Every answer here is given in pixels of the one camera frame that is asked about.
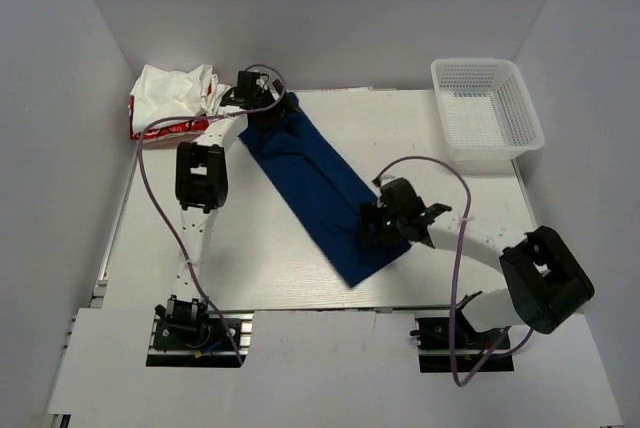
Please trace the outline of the blue t shirt with print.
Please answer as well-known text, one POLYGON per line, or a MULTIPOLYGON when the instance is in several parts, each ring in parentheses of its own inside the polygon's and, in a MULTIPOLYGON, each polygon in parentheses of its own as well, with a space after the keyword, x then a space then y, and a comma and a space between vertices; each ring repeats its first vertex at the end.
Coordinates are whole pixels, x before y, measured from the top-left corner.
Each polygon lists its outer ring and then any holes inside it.
POLYGON ((410 243, 358 243, 359 208, 376 195, 301 111, 297 96, 289 93, 283 102, 283 116, 263 123, 276 110, 258 114, 240 139, 332 268, 353 288, 408 252, 410 243))

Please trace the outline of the white and red t shirt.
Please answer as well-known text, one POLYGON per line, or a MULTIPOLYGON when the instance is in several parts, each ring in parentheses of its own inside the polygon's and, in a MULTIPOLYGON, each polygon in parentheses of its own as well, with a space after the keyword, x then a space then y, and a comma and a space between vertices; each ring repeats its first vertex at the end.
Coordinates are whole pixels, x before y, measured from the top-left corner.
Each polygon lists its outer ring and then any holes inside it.
POLYGON ((213 67, 166 71, 146 64, 130 92, 130 138, 155 142, 186 134, 201 134, 211 124, 230 89, 213 67))

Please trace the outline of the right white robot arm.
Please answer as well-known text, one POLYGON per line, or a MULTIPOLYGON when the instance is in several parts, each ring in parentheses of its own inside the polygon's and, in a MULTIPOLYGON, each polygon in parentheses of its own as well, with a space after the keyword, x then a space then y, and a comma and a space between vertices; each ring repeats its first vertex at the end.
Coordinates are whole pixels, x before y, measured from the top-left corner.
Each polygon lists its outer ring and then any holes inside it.
POLYGON ((512 326, 550 334, 594 297, 593 283, 554 229, 519 235, 467 228, 460 235, 462 221, 447 205, 425 205, 404 178, 382 185, 377 200, 360 206, 358 221, 366 248, 419 243, 460 252, 503 276, 504 289, 473 295, 456 308, 451 332, 459 344, 475 346, 489 330, 512 326))

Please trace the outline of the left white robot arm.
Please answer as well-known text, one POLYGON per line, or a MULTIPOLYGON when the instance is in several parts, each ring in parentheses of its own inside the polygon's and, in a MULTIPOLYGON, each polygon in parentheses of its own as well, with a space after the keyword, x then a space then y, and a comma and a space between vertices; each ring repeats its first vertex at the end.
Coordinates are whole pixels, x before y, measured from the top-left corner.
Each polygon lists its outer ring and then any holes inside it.
POLYGON ((226 155, 248 128, 264 133, 299 110, 274 68, 253 64, 237 74, 206 130, 176 151, 175 195, 180 207, 181 267, 175 296, 211 306, 199 275, 210 252, 214 224, 229 194, 226 155))

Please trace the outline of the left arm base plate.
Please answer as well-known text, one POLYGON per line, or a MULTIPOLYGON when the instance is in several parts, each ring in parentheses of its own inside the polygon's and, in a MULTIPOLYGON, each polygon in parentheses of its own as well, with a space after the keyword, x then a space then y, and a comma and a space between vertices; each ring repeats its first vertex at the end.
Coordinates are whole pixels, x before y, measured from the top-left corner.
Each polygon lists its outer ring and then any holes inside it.
POLYGON ((178 321, 155 315, 146 367, 240 368, 236 352, 245 360, 250 344, 251 318, 226 317, 229 330, 212 312, 197 321, 178 321))

